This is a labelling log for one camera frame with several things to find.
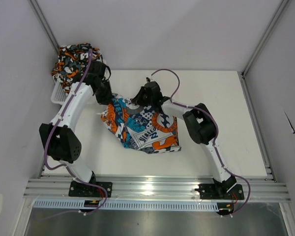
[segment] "white ventilated strip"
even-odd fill
[[[94,209],[84,207],[84,200],[38,199],[36,208]],[[107,201],[106,210],[164,210],[164,211],[218,211],[217,203],[211,202],[155,202],[155,201]]]
[[[59,81],[56,82],[53,93],[51,95],[51,101],[56,104],[63,105],[67,95],[64,92],[64,89],[61,87]]]

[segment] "patterned cloth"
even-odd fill
[[[68,95],[75,75],[83,75],[88,64],[88,51],[92,48],[89,43],[75,44],[59,47],[58,62],[53,68],[51,75],[55,81],[59,81]],[[98,48],[92,48],[92,60],[100,60],[105,63]]]
[[[176,117],[156,113],[151,106],[135,105],[121,95],[113,96],[101,119],[125,148],[148,154],[181,150]]]

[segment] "white laundry basket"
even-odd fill
[[[59,81],[56,82],[53,93],[51,94],[51,101],[56,104],[64,104],[67,95],[64,92],[64,89],[61,87]]]

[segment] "table surface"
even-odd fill
[[[113,70],[110,78],[113,92],[134,97],[153,71]],[[236,71],[175,71],[180,88],[174,100],[196,105],[204,103],[219,125],[219,143],[229,169],[237,175],[251,178],[266,177],[266,170]],[[163,95],[170,96],[177,87],[176,77],[168,71],[158,72],[153,79]],[[110,133],[98,113],[105,106],[95,97],[85,106],[76,135],[82,143],[81,157],[95,174],[155,175],[155,176],[211,176],[206,155],[194,143],[184,121],[178,120],[180,152],[146,154],[125,149]],[[49,158],[49,164],[56,161]],[[45,173],[66,174],[64,168]]]

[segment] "gray wall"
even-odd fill
[[[247,78],[276,176],[295,208],[295,0]]]
[[[113,69],[242,71],[281,0],[38,0],[61,45]]]
[[[50,102],[56,60],[28,2],[0,0],[0,236],[9,235],[41,164],[38,128],[57,110]]]

